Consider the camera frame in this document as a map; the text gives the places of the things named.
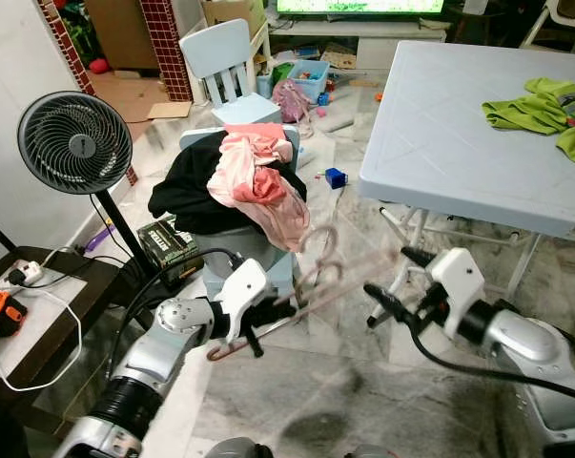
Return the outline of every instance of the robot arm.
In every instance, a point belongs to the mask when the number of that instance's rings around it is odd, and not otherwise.
[[[264,305],[271,289],[259,263],[246,260],[225,281],[220,302],[172,298],[161,303],[152,327],[129,349],[90,413],[75,424],[52,457],[138,457],[150,422],[188,351],[209,339],[226,338],[230,343],[241,333],[251,336],[251,323],[271,323],[295,313],[287,306],[280,317],[276,307],[264,315],[274,300]],[[258,309],[260,313],[251,316]]]
[[[364,286],[398,322],[408,323],[417,334],[436,323],[450,339],[474,344],[507,372],[575,390],[568,340],[550,324],[515,313],[503,300],[494,305],[485,302],[483,275],[466,249],[453,248],[436,257],[410,247],[402,253],[424,267],[431,281],[415,313],[382,288]],[[513,404],[540,451],[575,444],[575,399],[536,385],[515,388]]]

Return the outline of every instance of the television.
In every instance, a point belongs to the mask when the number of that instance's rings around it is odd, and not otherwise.
[[[443,0],[277,0],[285,14],[335,13],[434,13],[442,11]]]

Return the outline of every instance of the fan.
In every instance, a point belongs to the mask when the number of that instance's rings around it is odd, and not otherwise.
[[[31,172],[51,188],[69,194],[95,194],[134,260],[155,273],[109,192],[133,157],[124,120],[92,95],[64,91],[32,102],[18,126],[18,148]]]

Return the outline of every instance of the fan grille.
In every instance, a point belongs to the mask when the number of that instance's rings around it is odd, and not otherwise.
[[[108,189],[124,176],[133,155],[120,115],[104,101],[76,92],[33,102],[20,119],[18,147],[37,178],[69,194]]]

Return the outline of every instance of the tv stand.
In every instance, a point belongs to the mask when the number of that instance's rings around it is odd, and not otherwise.
[[[325,17],[327,17],[327,22],[338,22],[353,19],[353,16],[347,16],[345,14],[327,14]]]
[[[271,36],[356,36],[357,70],[388,70],[401,40],[444,42],[445,31],[422,29],[416,22],[319,21],[302,19],[290,28],[270,31]]]

